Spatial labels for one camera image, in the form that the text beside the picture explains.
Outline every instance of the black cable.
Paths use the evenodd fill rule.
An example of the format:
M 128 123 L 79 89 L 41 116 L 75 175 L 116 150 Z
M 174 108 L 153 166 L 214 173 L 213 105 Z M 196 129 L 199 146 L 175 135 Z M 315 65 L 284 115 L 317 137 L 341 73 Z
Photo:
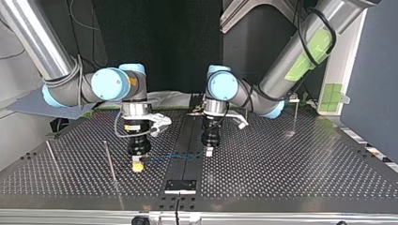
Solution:
M 94 6 L 91 5 L 91 26 L 94 27 L 94 21 L 95 21 L 95 15 L 94 15 Z M 96 43 L 96 30 L 92 29 L 92 45 L 91 45 L 91 56 L 93 58 L 93 64 L 97 67 L 97 68 L 105 68 L 108 66 L 108 64 L 106 63 L 105 66 L 101 66 L 99 64 L 97 64 L 96 62 L 96 53 L 95 53 L 95 43 Z
M 15 58 L 15 57 L 18 57 L 18 56 L 22 55 L 24 52 L 25 52 L 25 49 L 23 49 L 23 50 L 22 50 L 21 52 L 19 52 L 19 53 L 12 54 L 12 55 L 5 56 L 5 57 L 1 57 L 0 60 L 6 60 L 6 59 L 10 59 L 10 58 Z
M 217 122 L 215 125 L 213 125 L 211 127 L 205 127 L 205 125 L 202 125 L 202 130 L 204 130 L 204 131 L 212 130 L 212 129 L 218 127 L 222 123 L 222 121 L 225 119 L 226 115 L 229 112 L 229 102 L 225 102 L 225 103 L 226 103 L 226 111 L 225 111 L 225 114 L 222 116 L 222 118 L 219 120 L 219 122 Z
M 308 10 L 310 12 L 312 12 L 313 14 L 315 14 L 322 22 L 323 24 L 328 28 L 330 34 L 331 34 L 331 45 L 329 46 L 328 50 L 326 51 L 327 54 L 330 54 L 331 51 L 334 49 L 334 47 L 336 46 L 336 42 L 337 42 L 337 34 L 336 31 L 334 30 L 334 28 L 331 26 L 331 24 L 329 23 L 328 19 L 325 17 L 325 15 L 319 11 L 318 9 L 314 8 L 314 7 L 309 7 Z
M 11 27 L 9 27 L 9 25 L 6 24 L 6 22 L 4 22 L 1 18 L 0 18 L 0 23 L 3 24 L 6 27 L 6 29 L 8 29 L 10 32 L 13 32 Z
M 313 55 L 311 54 L 310 50 L 308 49 L 307 43 L 306 43 L 306 39 L 304 38 L 304 36 L 302 35 L 301 32 L 301 16 L 302 16 L 302 9 L 304 8 L 304 1 L 303 0 L 299 0 L 300 1 L 300 5 L 298 8 L 298 36 L 299 39 L 301 41 L 302 47 L 305 51 L 305 53 L 307 54 L 307 57 L 310 59 L 310 61 L 316 66 L 319 67 L 319 63 L 316 62 L 316 60 L 314 59 Z M 331 44 L 327 50 L 327 54 L 331 53 L 331 51 L 334 49 L 336 42 L 337 42 L 337 34 L 336 31 L 333 29 L 333 27 L 330 25 L 328 19 L 325 17 L 325 15 L 319 11 L 316 8 L 310 7 L 309 11 L 312 12 L 313 14 L 315 14 L 322 22 L 323 24 L 328 28 L 328 30 L 330 31 L 331 34 Z
M 10 32 L 14 33 L 14 31 L 12 31 L 11 27 L 9 27 L 9 25 L 6 24 L 6 22 L 4 22 L 1 18 L 0 18 L 0 23 L 3 24 L 6 27 L 6 29 L 8 29 Z M 0 60 L 6 60 L 6 59 L 10 59 L 10 58 L 15 58 L 15 57 L 18 57 L 18 56 L 22 55 L 24 52 L 25 52 L 25 49 L 23 49 L 21 52 L 16 53 L 16 54 L 0 57 Z
M 178 216 L 178 207 L 179 207 L 179 196 L 178 196 L 178 202 L 176 202 L 176 225 L 179 225 L 179 216 Z

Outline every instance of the wall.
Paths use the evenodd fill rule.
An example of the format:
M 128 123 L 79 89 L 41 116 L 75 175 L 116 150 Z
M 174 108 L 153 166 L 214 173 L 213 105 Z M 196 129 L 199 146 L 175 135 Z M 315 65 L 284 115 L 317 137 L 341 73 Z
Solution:
M 398 1 L 369 8 L 341 120 L 384 155 L 398 161 Z
M 0 23 L 0 58 L 21 53 L 23 46 Z M 26 52 L 0 59 L 0 170 L 42 143 L 51 118 L 10 112 L 5 107 L 41 86 L 41 78 Z

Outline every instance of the metal table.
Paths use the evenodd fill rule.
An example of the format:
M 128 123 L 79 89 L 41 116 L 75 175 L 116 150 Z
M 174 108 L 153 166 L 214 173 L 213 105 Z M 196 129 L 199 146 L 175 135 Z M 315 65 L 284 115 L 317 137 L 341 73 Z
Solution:
M 151 138 L 150 157 L 203 151 L 201 118 L 162 113 L 173 124 Z M 116 114 L 97 112 L 51 142 L 52 151 L 44 143 L 0 172 L 0 224 L 32 218 L 129 224 L 140 212 L 161 215 L 163 223 L 174 223 L 176 212 L 181 222 L 201 213 L 209 224 L 325 224 L 342 218 L 398 223 L 398 174 L 313 112 L 299 110 L 297 120 L 291 109 L 276 120 L 250 113 L 250 125 L 242 130 L 225 121 L 213 157 L 165 157 L 142 173 L 131 171 L 127 140 L 113 133 Z M 195 180 L 196 194 L 164 194 L 169 180 Z

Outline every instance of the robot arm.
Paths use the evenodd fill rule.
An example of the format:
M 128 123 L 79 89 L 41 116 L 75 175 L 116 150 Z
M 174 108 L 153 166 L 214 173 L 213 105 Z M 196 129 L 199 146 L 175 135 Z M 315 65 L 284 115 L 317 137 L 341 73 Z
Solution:
M 146 134 L 158 136 L 171 124 L 170 118 L 150 111 L 144 66 L 126 64 L 83 74 L 80 56 L 73 59 L 67 54 L 38 1 L 0 0 L 0 11 L 43 77 L 43 97 L 49 105 L 68 107 L 122 101 L 121 114 L 128 135 L 118 136 L 130 138 L 128 152 L 133 169 L 140 172 L 144 168 L 140 159 L 151 148 Z
M 302 11 L 303 0 L 299 0 Z M 212 115 L 218 109 L 212 105 L 233 103 L 241 108 L 257 113 L 266 118 L 278 117 L 284 107 L 286 93 L 308 71 L 322 63 L 333 49 L 337 36 L 362 13 L 366 8 L 380 3 L 381 0 L 323 0 L 316 8 L 311 8 L 303 25 L 298 22 L 298 31 L 283 49 L 263 80 L 251 86 L 236 77 L 229 67 L 210 66 L 207 73 L 207 97 L 205 100 L 204 125 L 215 124 Z M 213 134 L 202 136 L 205 147 L 216 146 L 204 142 L 205 137 L 219 137 Z

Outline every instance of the small white object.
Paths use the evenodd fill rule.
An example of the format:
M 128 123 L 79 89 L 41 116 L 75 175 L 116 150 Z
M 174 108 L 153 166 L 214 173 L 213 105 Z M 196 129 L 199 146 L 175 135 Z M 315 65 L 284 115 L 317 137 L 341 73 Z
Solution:
M 206 147 L 206 157 L 212 157 L 213 150 L 214 150 L 214 147 Z

